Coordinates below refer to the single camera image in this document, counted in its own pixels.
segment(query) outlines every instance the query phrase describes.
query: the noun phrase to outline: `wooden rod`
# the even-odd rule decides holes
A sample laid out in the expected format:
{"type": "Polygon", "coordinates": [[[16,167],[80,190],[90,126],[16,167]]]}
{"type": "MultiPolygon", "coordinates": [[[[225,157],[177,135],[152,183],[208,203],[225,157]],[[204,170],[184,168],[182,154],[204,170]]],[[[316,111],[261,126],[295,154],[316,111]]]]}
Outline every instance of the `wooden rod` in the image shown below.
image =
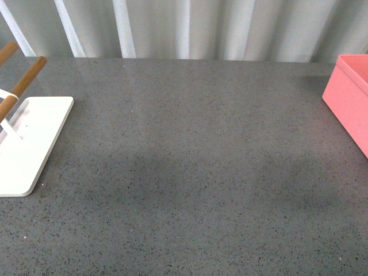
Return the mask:
{"type": "MultiPolygon", "coordinates": [[[[40,56],[36,62],[32,65],[32,67],[25,73],[25,75],[21,78],[21,80],[15,85],[12,89],[11,93],[18,96],[20,98],[24,91],[28,88],[28,86],[35,79],[37,74],[41,71],[41,69],[46,64],[46,58],[40,56]]],[[[4,120],[6,115],[11,111],[13,106],[17,103],[17,99],[13,96],[7,96],[2,103],[0,103],[0,122],[4,120]]]]}
{"type": "Polygon", "coordinates": [[[7,61],[7,59],[11,57],[12,54],[15,53],[15,51],[18,49],[19,49],[19,46],[15,42],[10,42],[7,44],[7,46],[2,48],[0,50],[0,66],[3,65],[4,62],[7,61]]]}

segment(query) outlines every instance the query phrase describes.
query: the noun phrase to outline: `curtain fold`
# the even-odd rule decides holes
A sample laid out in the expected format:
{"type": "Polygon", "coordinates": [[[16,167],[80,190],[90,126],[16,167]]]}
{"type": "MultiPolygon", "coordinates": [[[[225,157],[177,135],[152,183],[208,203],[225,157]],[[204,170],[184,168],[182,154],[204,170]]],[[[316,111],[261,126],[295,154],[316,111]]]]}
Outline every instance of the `curtain fold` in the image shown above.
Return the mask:
{"type": "Polygon", "coordinates": [[[26,56],[335,62],[368,51],[365,0],[0,0],[26,56]]]}

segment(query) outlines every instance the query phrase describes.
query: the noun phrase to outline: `table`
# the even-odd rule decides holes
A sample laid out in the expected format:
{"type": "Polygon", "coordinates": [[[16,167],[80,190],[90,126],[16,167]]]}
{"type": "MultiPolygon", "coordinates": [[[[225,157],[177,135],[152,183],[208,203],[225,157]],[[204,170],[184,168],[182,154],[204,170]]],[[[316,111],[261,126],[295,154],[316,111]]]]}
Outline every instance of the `table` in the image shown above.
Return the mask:
{"type": "Polygon", "coordinates": [[[321,99],[333,67],[50,58],[24,98],[75,104],[34,192],[0,198],[0,274],[366,273],[368,162],[321,99]]]}

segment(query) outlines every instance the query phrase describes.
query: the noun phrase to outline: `pink plastic bin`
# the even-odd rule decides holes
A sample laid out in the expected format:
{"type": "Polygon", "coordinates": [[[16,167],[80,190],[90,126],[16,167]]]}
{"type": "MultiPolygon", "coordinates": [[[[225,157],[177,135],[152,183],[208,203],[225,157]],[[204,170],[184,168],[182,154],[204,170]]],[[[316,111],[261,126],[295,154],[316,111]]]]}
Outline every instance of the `pink plastic bin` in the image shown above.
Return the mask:
{"type": "Polygon", "coordinates": [[[322,98],[368,157],[368,55],[340,55],[322,98]]]}

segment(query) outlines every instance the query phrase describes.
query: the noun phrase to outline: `white stand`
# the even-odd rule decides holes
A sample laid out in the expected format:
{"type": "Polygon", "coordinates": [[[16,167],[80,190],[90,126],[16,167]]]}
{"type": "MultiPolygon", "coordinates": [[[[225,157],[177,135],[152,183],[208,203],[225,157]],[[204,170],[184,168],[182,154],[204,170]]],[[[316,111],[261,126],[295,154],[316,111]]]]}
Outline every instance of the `white stand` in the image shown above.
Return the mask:
{"type": "Polygon", "coordinates": [[[32,192],[73,103],[72,97],[29,97],[1,122],[0,197],[32,192]]]}

